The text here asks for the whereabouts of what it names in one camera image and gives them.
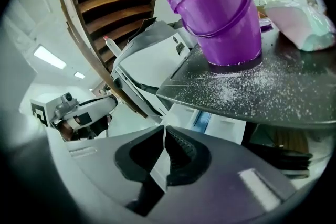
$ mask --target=white ceiling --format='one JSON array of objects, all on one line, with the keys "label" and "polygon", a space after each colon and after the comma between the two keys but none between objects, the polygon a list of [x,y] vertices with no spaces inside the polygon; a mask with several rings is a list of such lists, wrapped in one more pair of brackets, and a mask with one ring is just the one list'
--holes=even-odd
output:
[{"label": "white ceiling", "polygon": [[[36,70],[35,82],[95,88],[102,79],[92,69],[68,33],[61,16],[51,12],[45,0],[11,0],[3,23],[11,40]],[[61,70],[34,56],[42,45],[67,65]],[[84,79],[74,76],[84,74]]]}]

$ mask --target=black object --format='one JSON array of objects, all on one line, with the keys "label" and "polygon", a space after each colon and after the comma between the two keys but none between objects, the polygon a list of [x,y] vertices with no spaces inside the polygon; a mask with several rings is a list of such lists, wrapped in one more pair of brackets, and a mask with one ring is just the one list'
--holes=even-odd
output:
[{"label": "black object", "polygon": [[102,131],[108,129],[109,124],[108,124],[107,117],[108,116],[104,116],[100,118],[99,120],[97,120],[95,123],[90,125],[91,131],[93,131],[96,136],[98,136]]},{"label": "black object", "polygon": [[171,126],[166,128],[165,142],[171,159],[168,186],[192,184],[208,169],[211,154],[204,144]]},{"label": "black object", "polygon": [[291,179],[306,178],[309,176],[308,166],[310,159],[313,157],[311,153],[302,153],[254,143],[244,143],[243,146],[281,170],[284,175]]},{"label": "black object", "polygon": [[[94,99],[90,99],[90,100],[87,100],[85,102],[82,102],[82,103],[79,103],[78,106],[83,106],[83,105],[86,105],[86,104],[89,104],[89,103],[93,103],[93,102],[96,102],[100,99],[103,99],[103,98],[107,98],[107,97],[97,97],[97,98],[94,98]],[[112,98],[115,100],[116,103],[118,103],[118,100],[117,98],[112,94],[112,95],[109,95],[109,98]]]},{"label": "black object", "polygon": [[71,100],[72,100],[72,95],[71,95],[71,93],[66,93],[65,98],[66,98],[68,101],[71,101]]},{"label": "black object", "polygon": [[48,127],[48,122],[46,118],[46,113],[44,111],[44,107],[37,105],[37,104],[31,104],[31,107],[32,107],[32,114],[35,117],[37,117],[45,127]]},{"label": "black object", "polygon": [[89,113],[86,112],[82,115],[77,116],[80,122],[80,125],[86,125],[92,122],[92,118],[90,117]]},{"label": "black object", "polygon": [[181,54],[183,49],[184,49],[184,45],[182,43],[180,43],[176,46],[176,51],[177,51],[178,55]]},{"label": "black object", "polygon": [[120,78],[116,78],[114,81],[114,86],[117,87],[117,89],[122,89],[122,83],[120,82]]},{"label": "black object", "polygon": [[163,130],[161,126],[124,144],[114,157],[115,164],[126,179],[142,183],[137,200],[126,205],[142,216],[146,216],[164,194],[149,174],[163,151]]}]

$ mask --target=white machine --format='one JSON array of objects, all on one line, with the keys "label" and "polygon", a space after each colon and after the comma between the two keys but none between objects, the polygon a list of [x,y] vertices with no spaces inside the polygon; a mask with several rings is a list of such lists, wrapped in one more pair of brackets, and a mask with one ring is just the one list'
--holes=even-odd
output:
[{"label": "white machine", "polygon": [[68,92],[53,98],[43,94],[30,100],[32,113],[46,127],[60,131],[65,140],[92,139],[108,129],[109,113],[118,105],[115,96],[78,102]]},{"label": "white machine", "polygon": [[179,104],[163,104],[156,92],[178,68],[197,40],[175,23],[155,18],[145,20],[114,62],[114,84],[122,89],[148,116],[161,125],[197,130],[240,144],[246,122],[212,115]]},{"label": "white machine", "polygon": [[155,18],[145,20],[114,62],[114,84],[160,123],[169,110],[155,94],[189,51],[175,29]]}]

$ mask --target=gray countertop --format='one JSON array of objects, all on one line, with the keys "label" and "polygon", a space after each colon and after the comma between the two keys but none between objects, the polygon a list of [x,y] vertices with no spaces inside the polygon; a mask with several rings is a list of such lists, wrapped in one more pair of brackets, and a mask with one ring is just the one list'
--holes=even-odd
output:
[{"label": "gray countertop", "polygon": [[303,52],[276,29],[262,43],[262,56],[233,67],[209,65],[197,45],[157,95],[249,122],[335,127],[336,49]]}]

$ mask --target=spilled sugar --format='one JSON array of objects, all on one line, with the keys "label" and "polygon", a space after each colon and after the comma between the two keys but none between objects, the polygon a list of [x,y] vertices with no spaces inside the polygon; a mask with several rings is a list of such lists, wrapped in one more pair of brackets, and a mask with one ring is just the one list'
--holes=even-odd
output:
[{"label": "spilled sugar", "polygon": [[[198,60],[202,52],[198,50],[195,54]],[[190,66],[185,69],[183,77],[173,80],[175,86],[183,86],[176,92],[177,100],[237,116],[252,115],[276,121],[312,118],[314,104],[307,103],[307,93],[314,90],[318,95],[320,91],[315,80],[309,76],[306,81],[303,80],[306,74],[300,72],[304,64],[302,61],[288,65],[286,59],[264,57],[261,64],[249,70],[235,73],[200,70],[199,74],[192,71],[199,68],[198,63],[186,61],[185,64]]]}]

